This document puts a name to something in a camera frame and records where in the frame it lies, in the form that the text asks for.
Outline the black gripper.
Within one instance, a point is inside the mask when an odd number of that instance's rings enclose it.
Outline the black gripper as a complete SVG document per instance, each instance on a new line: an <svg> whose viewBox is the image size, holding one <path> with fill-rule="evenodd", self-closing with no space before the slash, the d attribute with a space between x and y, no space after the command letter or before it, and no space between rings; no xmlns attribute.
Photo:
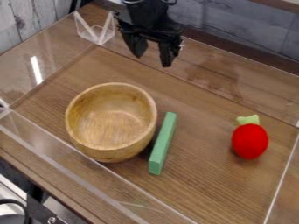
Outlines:
<svg viewBox="0 0 299 224"><path fill-rule="evenodd" d="M121 0L125 8L114 12L118 29L130 52L141 59L147 41L159 45L163 67L170 67L182 50L183 28L169 16L178 0Z"/></svg>

